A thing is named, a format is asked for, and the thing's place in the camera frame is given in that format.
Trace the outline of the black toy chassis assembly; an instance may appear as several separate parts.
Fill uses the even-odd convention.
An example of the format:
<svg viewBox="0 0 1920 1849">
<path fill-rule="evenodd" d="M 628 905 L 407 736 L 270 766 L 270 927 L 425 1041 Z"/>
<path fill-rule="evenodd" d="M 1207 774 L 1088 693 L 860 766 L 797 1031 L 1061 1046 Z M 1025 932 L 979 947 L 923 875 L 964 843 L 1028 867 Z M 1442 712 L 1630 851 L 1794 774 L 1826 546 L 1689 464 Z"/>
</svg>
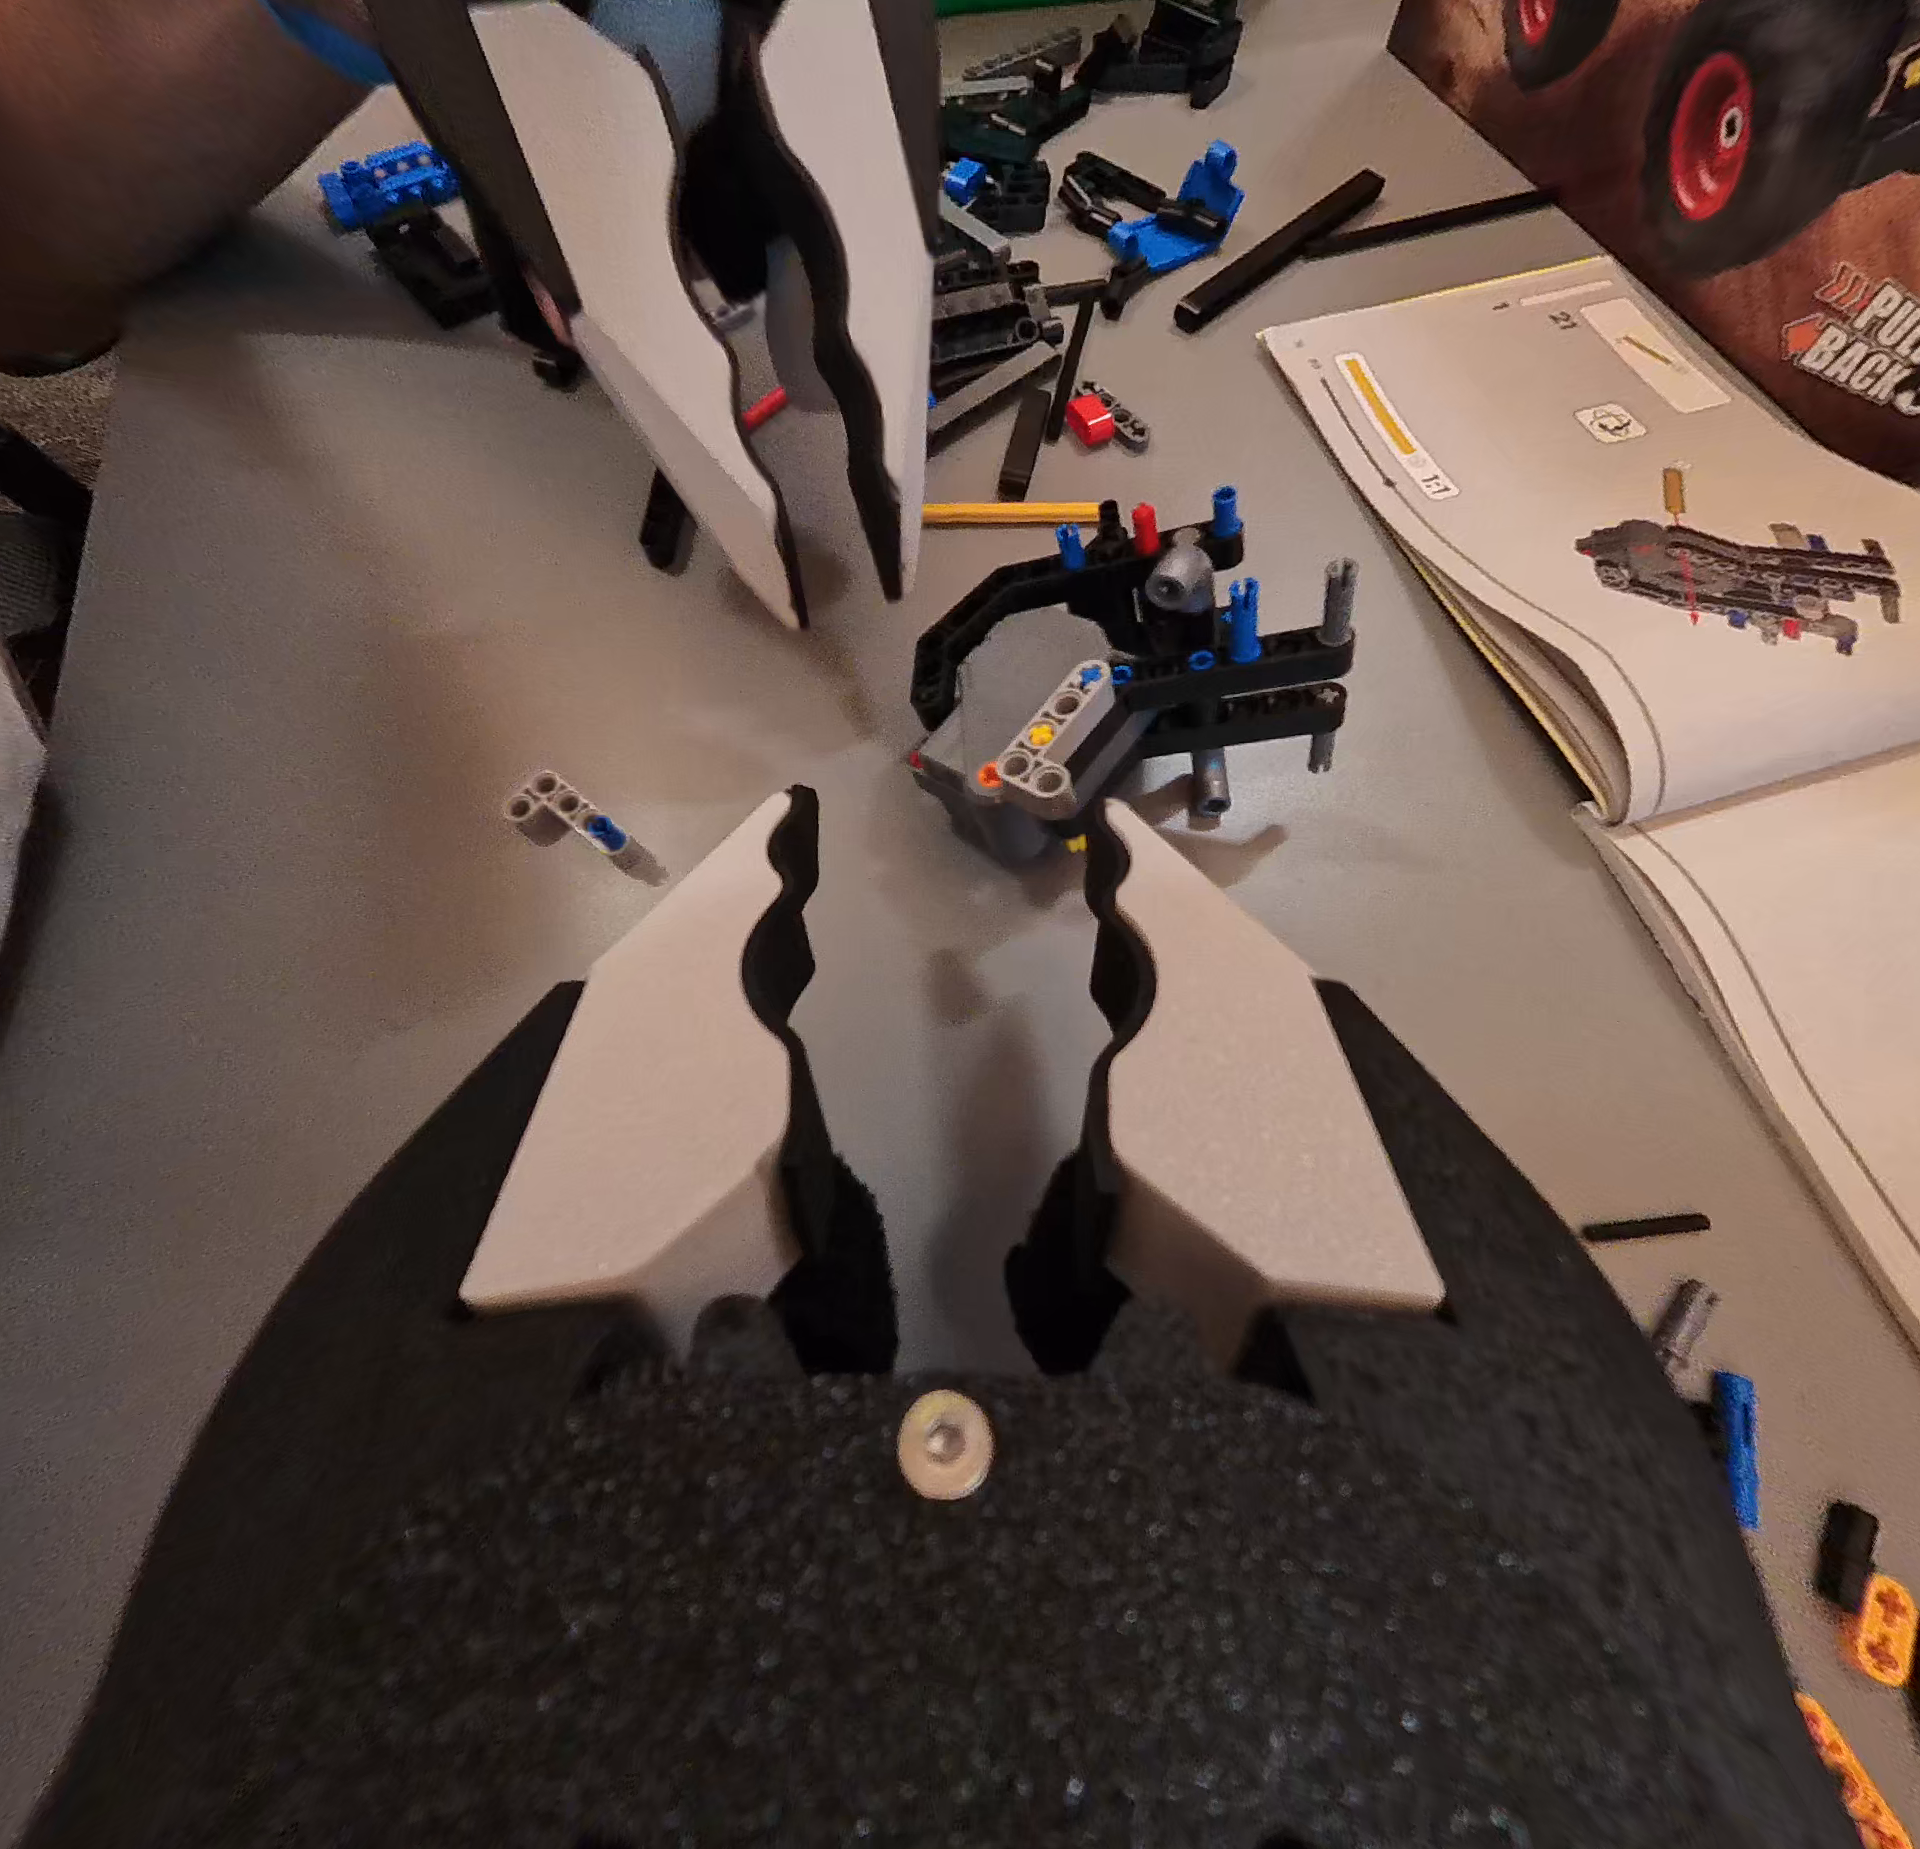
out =
<svg viewBox="0 0 1920 1849">
<path fill-rule="evenodd" d="M 1189 757 L 1190 808 L 1230 808 L 1227 750 L 1307 740 L 1333 763 L 1354 667 L 1357 561 L 1324 572 L 1321 616 L 1267 632 L 1242 572 L 1237 488 L 1162 526 L 1150 504 L 1098 506 L 1054 553 L 991 571 L 921 638 L 907 766 L 951 828 L 1019 868 L 1082 845 L 1095 806 L 1146 760 Z"/>
</svg>

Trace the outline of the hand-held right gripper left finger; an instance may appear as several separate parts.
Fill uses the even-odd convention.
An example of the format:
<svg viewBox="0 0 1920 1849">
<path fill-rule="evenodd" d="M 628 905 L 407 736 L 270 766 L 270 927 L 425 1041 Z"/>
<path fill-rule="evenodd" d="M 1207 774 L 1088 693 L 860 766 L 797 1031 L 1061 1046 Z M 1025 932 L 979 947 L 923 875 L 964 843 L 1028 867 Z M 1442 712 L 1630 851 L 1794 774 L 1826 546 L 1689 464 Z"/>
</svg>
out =
<svg viewBox="0 0 1920 1849">
<path fill-rule="evenodd" d="M 591 969 L 458 1286 L 475 1316 L 615 1301 L 680 1357 L 700 1310 L 797 1259 L 777 1199 L 791 1046 L 750 1001 L 756 930 L 817 855 L 810 787 L 770 794 Z"/>
</svg>

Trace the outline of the orange long beam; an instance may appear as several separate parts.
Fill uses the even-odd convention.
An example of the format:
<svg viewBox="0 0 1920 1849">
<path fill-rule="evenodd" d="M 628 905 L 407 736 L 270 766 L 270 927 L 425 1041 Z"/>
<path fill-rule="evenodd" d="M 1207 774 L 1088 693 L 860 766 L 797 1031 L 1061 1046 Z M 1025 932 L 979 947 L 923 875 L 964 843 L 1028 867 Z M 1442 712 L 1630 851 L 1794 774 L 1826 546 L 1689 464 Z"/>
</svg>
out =
<svg viewBox="0 0 1920 1849">
<path fill-rule="evenodd" d="M 1861 1838 L 1861 1845 L 1898 1845 L 1898 1849 L 1914 1845 L 1914 1838 L 1894 1816 L 1877 1784 L 1868 1779 L 1865 1766 L 1861 1764 L 1858 1751 L 1850 1747 L 1831 1714 L 1804 1689 L 1794 1689 L 1791 1700 L 1801 1709 L 1811 1750 L 1820 1766 L 1828 1773 L 1841 1807 Z"/>
</svg>

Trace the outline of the long black beam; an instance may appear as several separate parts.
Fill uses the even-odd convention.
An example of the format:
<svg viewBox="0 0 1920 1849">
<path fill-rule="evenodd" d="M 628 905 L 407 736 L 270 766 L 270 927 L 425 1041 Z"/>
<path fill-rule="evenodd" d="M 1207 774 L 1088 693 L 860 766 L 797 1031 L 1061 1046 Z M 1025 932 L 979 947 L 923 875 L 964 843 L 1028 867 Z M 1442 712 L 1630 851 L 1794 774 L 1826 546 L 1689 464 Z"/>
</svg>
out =
<svg viewBox="0 0 1920 1849">
<path fill-rule="evenodd" d="M 1311 246 L 1327 239 L 1344 222 L 1375 204 L 1383 190 L 1384 177 L 1378 172 L 1357 172 L 1341 186 L 1330 187 L 1314 204 L 1301 207 L 1254 249 L 1242 251 L 1234 261 L 1189 290 L 1189 296 L 1173 304 L 1173 327 L 1183 334 L 1206 331 L 1242 300 L 1254 296 L 1273 277 L 1291 267 Z"/>
</svg>

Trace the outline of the instruction booklet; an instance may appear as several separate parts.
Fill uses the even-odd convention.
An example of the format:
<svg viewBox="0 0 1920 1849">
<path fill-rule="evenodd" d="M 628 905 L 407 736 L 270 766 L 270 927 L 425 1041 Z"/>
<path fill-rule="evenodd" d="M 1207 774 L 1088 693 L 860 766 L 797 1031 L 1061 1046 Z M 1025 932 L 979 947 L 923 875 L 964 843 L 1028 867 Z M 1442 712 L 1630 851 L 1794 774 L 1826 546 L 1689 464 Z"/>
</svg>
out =
<svg viewBox="0 0 1920 1849">
<path fill-rule="evenodd" d="M 1273 324 L 1403 555 L 1918 1336 L 1918 492 L 1615 259 Z"/>
</svg>

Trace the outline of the blue thin beam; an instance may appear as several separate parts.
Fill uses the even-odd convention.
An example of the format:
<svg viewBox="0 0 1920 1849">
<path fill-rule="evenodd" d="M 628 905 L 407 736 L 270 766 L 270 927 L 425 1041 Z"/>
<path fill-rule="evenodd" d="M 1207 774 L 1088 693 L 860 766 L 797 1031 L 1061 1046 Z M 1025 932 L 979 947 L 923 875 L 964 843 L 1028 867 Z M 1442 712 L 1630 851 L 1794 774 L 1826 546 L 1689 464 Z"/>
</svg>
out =
<svg viewBox="0 0 1920 1849">
<path fill-rule="evenodd" d="M 1734 1371 L 1712 1371 L 1710 1381 L 1712 1448 L 1727 1479 L 1740 1529 L 1763 1528 L 1763 1479 L 1757 1455 L 1757 1388 Z"/>
</svg>

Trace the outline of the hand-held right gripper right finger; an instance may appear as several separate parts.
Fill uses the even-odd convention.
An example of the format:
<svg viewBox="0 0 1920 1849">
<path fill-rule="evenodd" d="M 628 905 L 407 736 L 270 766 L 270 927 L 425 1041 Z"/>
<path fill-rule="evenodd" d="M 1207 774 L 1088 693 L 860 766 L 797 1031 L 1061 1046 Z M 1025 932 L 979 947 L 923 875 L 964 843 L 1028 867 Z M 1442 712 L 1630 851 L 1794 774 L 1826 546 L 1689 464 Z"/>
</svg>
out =
<svg viewBox="0 0 1920 1849">
<path fill-rule="evenodd" d="M 1273 1307 L 1431 1316 L 1447 1287 L 1314 975 L 1130 806 L 1088 828 L 1112 1025 L 1086 1153 L 1106 1264 L 1234 1368 Z"/>
</svg>

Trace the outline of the grey axle connector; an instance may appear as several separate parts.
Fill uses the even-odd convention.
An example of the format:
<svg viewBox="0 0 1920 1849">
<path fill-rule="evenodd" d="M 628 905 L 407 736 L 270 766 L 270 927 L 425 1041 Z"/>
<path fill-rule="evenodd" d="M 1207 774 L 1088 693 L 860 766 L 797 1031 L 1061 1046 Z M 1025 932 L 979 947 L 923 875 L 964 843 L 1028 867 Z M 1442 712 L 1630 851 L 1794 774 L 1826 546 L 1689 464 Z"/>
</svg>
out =
<svg viewBox="0 0 1920 1849">
<path fill-rule="evenodd" d="M 1710 1330 L 1719 1304 L 1722 1294 L 1692 1276 L 1682 1280 L 1669 1294 L 1649 1330 L 1653 1357 L 1669 1381 L 1679 1381 L 1689 1371 L 1692 1353 Z"/>
</svg>

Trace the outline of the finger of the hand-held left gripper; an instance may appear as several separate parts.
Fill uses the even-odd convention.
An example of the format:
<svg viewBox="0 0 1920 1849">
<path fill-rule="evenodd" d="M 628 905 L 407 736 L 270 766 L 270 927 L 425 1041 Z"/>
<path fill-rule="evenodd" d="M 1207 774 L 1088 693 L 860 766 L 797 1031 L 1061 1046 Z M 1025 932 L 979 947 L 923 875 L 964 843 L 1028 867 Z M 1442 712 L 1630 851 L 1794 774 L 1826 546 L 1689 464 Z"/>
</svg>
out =
<svg viewBox="0 0 1920 1849">
<path fill-rule="evenodd" d="M 733 572 L 803 628 L 780 492 L 737 422 L 737 370 L 676 249 L 680 147 L 655 75 L 556 0 L 471 24 L 578 296 L 591 373 L 713 532 Z"/>
<path fill-rule="evenodd" d="M 756 150 L 807 293 L 803 370 L 837 411 L 895 603 L 921 546 L 931 253 L 871 0 L 780 0 L 756 41 Z"/>
</svg>

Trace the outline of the pile of loose brick pieces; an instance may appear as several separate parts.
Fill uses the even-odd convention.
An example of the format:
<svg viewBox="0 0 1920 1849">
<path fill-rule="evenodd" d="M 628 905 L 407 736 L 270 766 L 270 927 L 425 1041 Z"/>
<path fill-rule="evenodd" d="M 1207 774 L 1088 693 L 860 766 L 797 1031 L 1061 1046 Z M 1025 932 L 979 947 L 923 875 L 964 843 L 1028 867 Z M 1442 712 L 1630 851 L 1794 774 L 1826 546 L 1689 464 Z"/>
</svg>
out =
<svg viewBox="0 0 1920 1849">
<path fill-rule="evenodd" d="M 965 417 L 957 401 L 982 373 L 1051 360 L 1062 331 L 1044 300 L 1041 270 L 987 243 L 1044 232 L 1051 169 L 1044 140 L 1071 129 L 1099 91 L 1185 95 L 1206 109 L 1227 85 L 1240 46 L 1240 0 L 1158 0 L 1143 28 L 1113 21 L 1091 49 L 1081 28 L 1031 38 L 970 65 L 944 103 L 944 222 L 935 261 L 931 412 Z M 364 234 L 391 277 L 435 320 L 467 324 L 494 307 L 482 256 L 435 222 L 462 199 L 448 159 L 405 143 L 349 159 L 316 180 L 337 234 Z"/>
</svg>

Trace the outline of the grey angled beam blue pin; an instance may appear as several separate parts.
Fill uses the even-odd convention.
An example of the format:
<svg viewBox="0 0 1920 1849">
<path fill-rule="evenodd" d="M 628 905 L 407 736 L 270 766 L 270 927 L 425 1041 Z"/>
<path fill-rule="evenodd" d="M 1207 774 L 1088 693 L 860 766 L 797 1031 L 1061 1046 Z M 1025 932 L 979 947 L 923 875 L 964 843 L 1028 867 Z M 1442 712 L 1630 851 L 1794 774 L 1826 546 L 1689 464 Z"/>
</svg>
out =
<svg viewBox="0 0 1920 1849">
<path fill-rule="evenodd" d="M 633 828 L 619 824 L 554 770 L 527 774 L 515 791 L 501 800 L 501 818 L 542 848 L 576 838 L 622 875 L 648 885 L 668 884 L 668 868 L 645 843 L 639 843 Z"/>
</svg>

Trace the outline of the person's left forearm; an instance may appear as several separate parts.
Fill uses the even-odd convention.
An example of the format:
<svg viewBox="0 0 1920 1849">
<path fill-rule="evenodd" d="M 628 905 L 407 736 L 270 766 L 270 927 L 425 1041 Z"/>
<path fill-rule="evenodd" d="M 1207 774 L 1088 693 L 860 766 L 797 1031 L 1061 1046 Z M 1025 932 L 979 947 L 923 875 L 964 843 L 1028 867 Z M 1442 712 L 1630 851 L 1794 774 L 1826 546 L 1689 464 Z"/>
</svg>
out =
<svg viewBox="0 0 1920 1849">
<path fill-rule="evenodd" d="M 2 0 L 2 373 L 112 348 L 368 96 L 276 11 L 371 41 L 361 0 Z"/>
</svg>

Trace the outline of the blue wristband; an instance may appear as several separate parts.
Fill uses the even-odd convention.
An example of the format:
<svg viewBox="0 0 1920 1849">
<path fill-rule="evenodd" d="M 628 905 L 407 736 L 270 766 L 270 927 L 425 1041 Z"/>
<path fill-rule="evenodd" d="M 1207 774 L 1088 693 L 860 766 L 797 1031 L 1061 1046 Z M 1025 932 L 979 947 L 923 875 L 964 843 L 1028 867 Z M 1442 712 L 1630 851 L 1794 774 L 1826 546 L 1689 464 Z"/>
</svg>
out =
<svg viewBox="0 0 1920 1849">
<path fill-rule="evenodd" d="M 337 76 L 361 85 L 394 85 L 394 71 L 386 58 L 364 41 L 334 25 L 327 16 L 283 0 L 253 0 L 274 28 L 287 38 L 304 58 L 316 59 Z"/>
</svg>

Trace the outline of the orange short beam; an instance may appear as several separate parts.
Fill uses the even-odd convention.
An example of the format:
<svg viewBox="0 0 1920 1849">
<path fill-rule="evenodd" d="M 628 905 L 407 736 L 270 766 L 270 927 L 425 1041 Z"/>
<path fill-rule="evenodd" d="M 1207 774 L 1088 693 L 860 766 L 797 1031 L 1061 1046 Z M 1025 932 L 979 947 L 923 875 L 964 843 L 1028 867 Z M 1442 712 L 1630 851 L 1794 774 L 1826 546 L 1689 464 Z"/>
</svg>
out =
<svg viewBox="0 0 1920 1849">
<path fill-rule="evenodd" d="M 1883 1571 L 1863 1578 L 1861 1603 L 1841 1616 L 1841 1659 L 1861 1677 L 1907 1692 L 1918 1666 L 1918 1599 Z"/>
</svg>

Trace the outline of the thin black rod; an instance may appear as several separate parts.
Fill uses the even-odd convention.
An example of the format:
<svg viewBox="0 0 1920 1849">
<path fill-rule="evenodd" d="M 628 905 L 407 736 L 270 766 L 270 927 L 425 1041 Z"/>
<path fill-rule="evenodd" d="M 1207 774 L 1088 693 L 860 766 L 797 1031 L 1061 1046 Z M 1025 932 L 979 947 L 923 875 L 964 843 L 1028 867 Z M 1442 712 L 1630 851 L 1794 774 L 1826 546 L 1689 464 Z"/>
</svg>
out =
<svg viewBox="0 0 1920 1849">
<path fill-rule="evenodd" d="M 1420 243 L 1451 232 L 1485 227 L 1491 222 L 1519 219 L 1555 207 L 1555 190 L 1524 187 L 1505 197 L 1485 197 L 1468 204 L 1434 207 L 1407 214 L 1390 222 L 1367 222 L 1361 227 L 1338 227 L 1317 237 L 1306 249 L 1306 259 L 1330 259 L 1390 246 Z"/>
</svg>

